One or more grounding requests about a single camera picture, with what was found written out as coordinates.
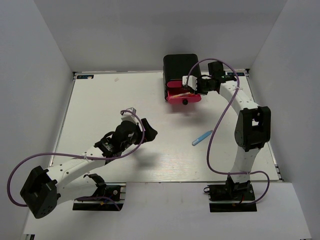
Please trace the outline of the black pink drawer organizer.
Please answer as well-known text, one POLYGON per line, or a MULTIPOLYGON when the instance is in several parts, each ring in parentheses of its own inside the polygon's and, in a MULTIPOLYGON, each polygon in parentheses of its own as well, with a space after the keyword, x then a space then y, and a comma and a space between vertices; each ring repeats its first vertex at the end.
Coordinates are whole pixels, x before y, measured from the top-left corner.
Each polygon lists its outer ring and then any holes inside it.
POLYGON ((163 87, 164 99, 171 105, 187 105, 201 101, 201 96, 172 98, 172 95, 190 92, 183 88, 182 78, 187 76, 192 67, 198 62, 194 53, 167 54, 163 57, 163 87))

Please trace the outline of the blue utility knife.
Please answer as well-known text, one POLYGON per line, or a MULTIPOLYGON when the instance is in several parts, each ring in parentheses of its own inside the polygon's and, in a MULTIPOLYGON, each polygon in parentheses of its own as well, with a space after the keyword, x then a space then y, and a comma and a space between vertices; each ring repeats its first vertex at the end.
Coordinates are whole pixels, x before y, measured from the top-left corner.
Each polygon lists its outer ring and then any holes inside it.
POLYGON ((203 133, 202 135, 200 135, 199 137, 197 137, 192 143, 192 146, 196 146, 197 144, 199 144, 200 142, 202 142, 204 139, 206 139, 207 137, 209 137, 212 134, 213 130, 209 130, 205 133, 203 133))

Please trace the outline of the orange highlighter pen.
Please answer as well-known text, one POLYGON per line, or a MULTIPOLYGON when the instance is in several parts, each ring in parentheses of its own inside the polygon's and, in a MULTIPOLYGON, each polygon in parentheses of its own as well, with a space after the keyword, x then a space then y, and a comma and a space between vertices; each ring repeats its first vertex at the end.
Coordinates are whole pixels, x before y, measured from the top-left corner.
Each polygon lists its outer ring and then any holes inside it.
POLYGON ((191 92, 184 92, 184 93, 179 93, 172 95, 171 97, 174 98, 182 98, 182 97, 193 97, 195 94, 191 92))

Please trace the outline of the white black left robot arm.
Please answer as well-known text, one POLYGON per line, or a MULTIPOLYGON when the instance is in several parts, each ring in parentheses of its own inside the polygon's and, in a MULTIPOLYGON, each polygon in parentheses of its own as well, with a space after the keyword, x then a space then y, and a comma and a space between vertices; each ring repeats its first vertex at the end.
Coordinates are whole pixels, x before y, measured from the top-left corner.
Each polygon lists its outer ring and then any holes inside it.
POLYGON ((85 151, 81 158, 72 157, 46 169, 41 166, 32 169, 20 196, 36 219, 47 216, 57 205, 71 200, 99 207, 111 204, 112 210, 120 210, 121 186, 106 184, 100 175, 91 171, 120 157, 132 145, 153 141, 157 134, 146 118, 141 123, 123 120, 114 131, 106 133, 85 151))

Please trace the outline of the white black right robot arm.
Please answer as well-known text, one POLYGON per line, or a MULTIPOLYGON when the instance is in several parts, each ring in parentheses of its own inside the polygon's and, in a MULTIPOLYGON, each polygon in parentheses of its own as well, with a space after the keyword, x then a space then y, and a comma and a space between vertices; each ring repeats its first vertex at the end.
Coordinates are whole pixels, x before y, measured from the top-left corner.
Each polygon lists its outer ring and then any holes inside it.
POLYGON ((238 75, 227 75, 223 63, 208 63, 209 78, 197 79, 201 93, 217 92, 237 114, 234 139, 237 152, 233 167, 227 173, 226 195, 236 200, 250 186, 250 173, 256 156, 271 138, 271 110, 249 98, 240 86, 238 75))

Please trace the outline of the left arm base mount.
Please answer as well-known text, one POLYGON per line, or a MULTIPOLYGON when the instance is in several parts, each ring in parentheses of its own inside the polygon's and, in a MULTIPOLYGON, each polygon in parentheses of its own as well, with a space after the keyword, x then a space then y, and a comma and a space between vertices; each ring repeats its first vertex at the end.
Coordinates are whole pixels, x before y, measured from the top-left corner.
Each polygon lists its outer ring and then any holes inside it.
POLYGON ((126 198, 125 183, 108 183, 96 173, 85 174, 84 179, 94 182, 92 195, 81 196, 73 202, 73 211, 118 212, 122 209, 126 198))

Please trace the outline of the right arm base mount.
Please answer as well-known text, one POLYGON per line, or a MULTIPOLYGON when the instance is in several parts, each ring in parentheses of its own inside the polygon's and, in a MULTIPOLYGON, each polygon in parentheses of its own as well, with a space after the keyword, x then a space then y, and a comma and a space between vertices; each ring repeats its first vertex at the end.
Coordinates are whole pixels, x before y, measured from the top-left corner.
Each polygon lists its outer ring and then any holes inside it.
POLYGON ((207 185, 203 192, 208 195, 211 213, 256 212, 255 193, 252 184, 247 190, 230 193, 225 184, 207 185))

